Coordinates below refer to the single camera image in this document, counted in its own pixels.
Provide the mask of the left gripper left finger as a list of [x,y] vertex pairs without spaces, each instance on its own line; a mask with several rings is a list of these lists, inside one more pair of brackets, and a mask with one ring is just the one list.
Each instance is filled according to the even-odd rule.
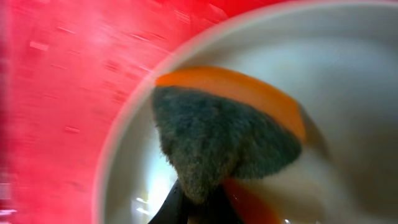
[[187,224],[187,198],[177,179],[161,208],[148,224]]

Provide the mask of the white plate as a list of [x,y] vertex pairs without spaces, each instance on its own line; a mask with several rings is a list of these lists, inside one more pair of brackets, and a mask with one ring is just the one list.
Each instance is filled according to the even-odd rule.
[[160,150],[154,82],[202,65],[262,80],[302,115],[299,160],[222,186],[244,223],[397,222],[397,2],[310,1],[211,28],[144,79],[107,140],[96,223],[149,223],[159,211],[177,174]]

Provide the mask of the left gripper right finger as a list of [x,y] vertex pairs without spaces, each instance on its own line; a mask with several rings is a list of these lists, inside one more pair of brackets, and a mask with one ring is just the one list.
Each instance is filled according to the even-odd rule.
[[244,224],[222,186],[219,186],[207,201],[200,205],[198,222],[199,224]]

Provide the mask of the green and orange sponge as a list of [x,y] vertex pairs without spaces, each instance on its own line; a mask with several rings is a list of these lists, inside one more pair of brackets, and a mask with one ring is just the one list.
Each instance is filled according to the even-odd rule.
[[152,110],[160,147],[186,197],[205,203],[226,179],[261,179],[296,161],[306,132],[297,102],[221,67],[159,76]]

